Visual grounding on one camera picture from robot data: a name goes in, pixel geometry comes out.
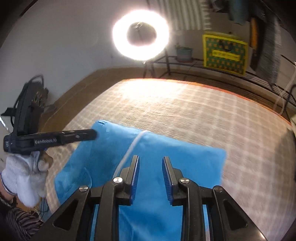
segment wooden floor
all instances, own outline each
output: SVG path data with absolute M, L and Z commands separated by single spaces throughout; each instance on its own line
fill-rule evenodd
M 166 71 L 163 68 L 157 68 L 156 76 L 160 76 Z M 231 91 L 251 100 L 254 100 L 270 109 L 273 109 L 274 99 L 266 95 L 264 91 L 258 88 L 252 88 L 241 83 L 236 83 L 220 77 L 206 75 L 197 72 L 183 71 L 184 73 L 198 74 L 199 77 L 185 76 L 184 74 L 172 74 L 163 76 L 164 79 L 187 80 L 198 82 L 221 89 Z M 65 126 L 93 99 L 102 92 L 110 88 L 115 83 L 123 79 L 142 78 L 143 68 L 113 68 L 98 70 L 88 77 L 84 78 L 69 91 L 62 95 L 55 103 L 54 110 L 44 113 L 40 120 L 40 131 L 61 131 Z M 296 114 L 295 110 L 287 110 L 289 116 Z

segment white glove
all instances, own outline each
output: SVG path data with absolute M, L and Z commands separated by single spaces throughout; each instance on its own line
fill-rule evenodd
M 17 195 L 27 207 L 34 207 L 40 197 L 46 197 L 45 181 L 52 158 L 39 151 L 29 156 L 9 155 L 1 173 L 4 188 L 11 195 Z

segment striped curtain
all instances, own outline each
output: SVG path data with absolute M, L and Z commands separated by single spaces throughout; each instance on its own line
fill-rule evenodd
M 206 0 L 157 0 L 160 11 L 174 30 L 211 30 Z

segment ring light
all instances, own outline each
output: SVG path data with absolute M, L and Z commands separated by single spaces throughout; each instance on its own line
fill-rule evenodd
M 144 46 L 135 46 L 127 38 L 131 24 L 144 22 L 151 25 L 156 31 L 154 43 Z M 158 55 L 168 44 L 169 30 L 164 18 L 155 12 L 136 10 L 122 17 L 113 27 L 113 41 L 117 50 L 124 56 L 135 60 L 148 60 Z

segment mattress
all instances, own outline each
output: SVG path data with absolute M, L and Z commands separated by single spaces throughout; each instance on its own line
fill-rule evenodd
M 294 134 L 272 110 L 198 83 L 130 79 L 95 98 L 65 130 L 87 129 L 99 119 L 225 149 L 222 186 L 269 241 L 281 240 L 296 218 Z M 51 212 L 59 207 L 54 177 L 77 146 L 47 150 L 54 159 L 46 181 Z

